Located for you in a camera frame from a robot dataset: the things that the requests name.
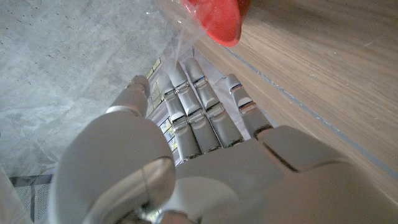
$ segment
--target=gray concrete surface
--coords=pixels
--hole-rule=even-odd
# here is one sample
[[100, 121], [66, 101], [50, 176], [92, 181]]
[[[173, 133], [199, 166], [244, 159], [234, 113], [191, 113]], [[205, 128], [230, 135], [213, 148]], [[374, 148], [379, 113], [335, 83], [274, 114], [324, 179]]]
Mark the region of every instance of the gray concrete surface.
[[150, 0], [0, 1], [0, 164], [49, 174], [173, 31]]

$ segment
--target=wood grain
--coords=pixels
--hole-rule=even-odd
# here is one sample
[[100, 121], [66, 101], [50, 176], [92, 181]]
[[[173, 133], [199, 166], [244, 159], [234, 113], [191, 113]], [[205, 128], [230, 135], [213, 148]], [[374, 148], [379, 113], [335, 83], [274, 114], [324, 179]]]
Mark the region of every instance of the wood grain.
[[288, 96], [279, 91], [274, 85], [271, 85], [208, 37], [200, 39], [195, 48], [224, 75], [229, 73], [236, 74], [253, 100], [280, 125], [286, 124], [305, 131], [346, 154], [366, 170], [380, 189], [395, 201], [398, 201], [398, 182], [394, 178], [342, 140], [314, 116], [310, 115], [308, 111], [292, 102]]
[[271, 94], [270, 83], [221, 46], [204, 38], [197, 48], [222, 72], [241, 73], [273, 118], [344, 150], [397, 199], [398, 1], [252, 0], [241, 41], [230, 49], [389, 171]]

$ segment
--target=transparent plastic sheet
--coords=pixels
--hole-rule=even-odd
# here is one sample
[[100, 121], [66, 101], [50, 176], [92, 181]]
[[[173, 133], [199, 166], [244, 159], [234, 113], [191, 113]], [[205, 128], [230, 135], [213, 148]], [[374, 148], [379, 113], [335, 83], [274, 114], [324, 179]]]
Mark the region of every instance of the transparent plastic sheet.
[[168, 67], [180, 60], [202, 36], [206, 35], [205, 27], [196, 21], [197, 10], [192, 5], [184, 6], [181, 0], [154, 0], [165, 20], [176, 30], [169, 47], [165, 49], [163, 62]]
[[[169, 45], [171, 47], [165, 49], [164, 55], [167, 57], [162, 63], [175, 65], [176, 61], [179, 60], [183, 64], [183, 61], [193, 53], [195, 42], [206, 34], [206, 29], [194, 20], [195, 13], [197, 13], [194, 7], [188, 6], [190, 14], [180, 0], [154, 1], [157, 4], [157, 8], [152, 7], [150, 10], [143, 11], [141, 16], [156, 20], [159, 19], [159, 13], [161, 13], [165, 20], [177, 31], [176, 36], [171, 40], [172, 43]], [[220, 73], [207, 72], [206, 67], [203, 67], [203, 69], [216, 94], [224, 103], [232, 119], [236, 122], [236, 126], [241, 130], [245, 139], [247, 139], [246, 128], [230, 95], [226, 91], [222, 75]], [[63, 106], [28, 109], [25, 110], [25, 113], [19, 114], [18, 118], [13, 119], [28, 119], [27, 116], [39, 116], [40, 122], [27, 125], [26, 128], [40, 128], [40, 123], [43, 123], [43, 121], [44, 123], [59, 122], [55, 120], [55, 114], [49, 111], [56, 109], [68, 116], [67, 111], [70, 110], [71, 104], [73, 102], [69, 101], [68, 104]], [[12, 165], [6, 164], [4, 170], [0, 167], [0, 223], [32, 223], [31, 219], [35, 219], [34, 223], [49, 223], [46, 206], [49, 198], [48, 192], [52, 174], [62, 152], [73, 140], [65, 139], [62, 133], [69, 132], [77, 135], [90, 121], [103, 112], [104, 110], [100, 109], [96, 114], [91, 114], [88, 117], [70, 117], [69, 119], [74, 119], [78, 122], [78, 126], [69, 128], [70, 123], [59, 123], [59, 127], [52, 130], [51, 135], [46, 139], [34, 139], [33, 143], [31, 143], [29, 138], [24, 138], [19, 142], [15, 142], [15, 149], [19, 149], [25, 145], [29, 145], [29, 148], [23, 151], [15, 150], [12, 158], [17, 158], [17, 161]], [[4, 134], [2, 133], [3, 135], [0, 137], [0, 144], [4, 143], [4, 140], [15, 141], [15, 139], [9, 138], [9, 136], [17, 136], [21, 133], [29, 134], [26, 130], [10, 129], [10, 131], [12, 132], [8, 133], [3, 130]], [[3, 154], [3, 151], [0, 153], [2, 160], [7, 158], [7, 155]], [[36, 211], [32, 213], [31, 210], [34, 209], [32, 207], [41, 209], [41, 212]]]
[[[0, 34], [4, 42], [0, 52], [7, 55], [0, 59], [0, 224], [32, 223], [32, 219], [50, 223], [50, 181], [62, 153], [105, 112], [133, 75], [145, 74], [153, 66], [173, 32], [150, 0], [4, 2], [0, 8], [9, 10], [1, 19], [11, 16], [22, 21], [22, 26], [7, 25], [15, 41], [6, 32]], [[27, 17], [31, 24], [24, 20]], [[137, 40], [137, 33], [148, 35]], [[29, 38], [21, 42], [23, 35]], [[140, 52], [131, 52], [135, 49], [131, 45], [151, 60], [143, 62]], [[126, 58], [132, 62], [123, 63]], [[104, 79], [98, 76], [99, 67], [112, 71]], [[13, 70], [17, 78], [9, 72]], [[72, 73], [85, 77], [86, 84], [70, 78]], [[18, 86], [3, 88], [14, 78]]]

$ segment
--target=robot finger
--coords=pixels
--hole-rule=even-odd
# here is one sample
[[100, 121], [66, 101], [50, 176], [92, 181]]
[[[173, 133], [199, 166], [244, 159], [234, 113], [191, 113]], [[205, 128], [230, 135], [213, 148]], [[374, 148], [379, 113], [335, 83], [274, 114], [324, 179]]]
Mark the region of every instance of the robot finger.
[[221, 145], [231, 147], [242, 142], [241, 133], [208, 83], [198, 62], [194, 58], [190, 58], [185, 62], [185, 68]]
[[252, 138], [256, 138], [261, 131], [272, 128], [271, 123], [257, 107], [257, 104], [253, 102], [234, 74], [227, 75], [226, 84]]

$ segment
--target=clear plastic wrap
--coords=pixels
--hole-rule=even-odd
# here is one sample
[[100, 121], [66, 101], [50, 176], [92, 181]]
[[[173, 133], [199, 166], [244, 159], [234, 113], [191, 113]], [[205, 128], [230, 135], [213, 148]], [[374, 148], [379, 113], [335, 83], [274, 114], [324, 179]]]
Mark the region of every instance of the clear plastic wrap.
[[[187, 6], [189, 8], [187, 10], [180, 0], [154, 1], [157, 7], [145, 6], [143, 7], [145, 10], [141, 11], [139, 16], [144, 20], [156, 21], [160, 19], [160, 15], [163, 15], [177, 32], [171, 39], [169, 47], [164, 50], [165, 60], [162, 63], [175, 65], [178, 60], [183, 63], [186, 58], [194, 56], [193, 45], [200, 37], [206, 35], [206, 29], [194, 19], [195, 14], [198, 13], [194, 7]], [[134, 2], [138, 3], [137, 7], [141, 7], [141, 4], [148, 5], [146, 1]], [[104, 18], [109, 19], [107, 14], [103, 15]], [[244, 138], [248, 139], [242, 119], [226, 91], [222, 74], [212, 70], [206, 71], [206, 66], [203, 69], [216, 94], [236, 121], [238, 129]], [[85, 93], [92, 94], [89, 85], [87, 89]], [[122, 88], [109, 90], [112, 92], [110, 96], [117, 95], [121, 90]], [[104, 113], [112, 100], [110, 97], [109, 100], [102, 101], [103, 105], [99, 105], [96, 101], [87, 101], [85, 98], [62, 98], [59, 100], [62, 102], [60, 105], [37, 106], [27, 102], [22, 109], [0, 111], [0, 115], [7, 118], [2, 124], [3, 127], [13, 127], [16, 122], [26, 122], [21, 128], [0, 129], [2, 134], [0, 137], [0, 223], [33, 223], [33, 221], [34, 223], [49, 223], [47, 201], [52, 174], [60, 156], [90, 121]], [[80, 110], [80, 112], [71, 113], [71, 110]], [[84, 110], [92, 113], [83, 114], [81, 111]]]

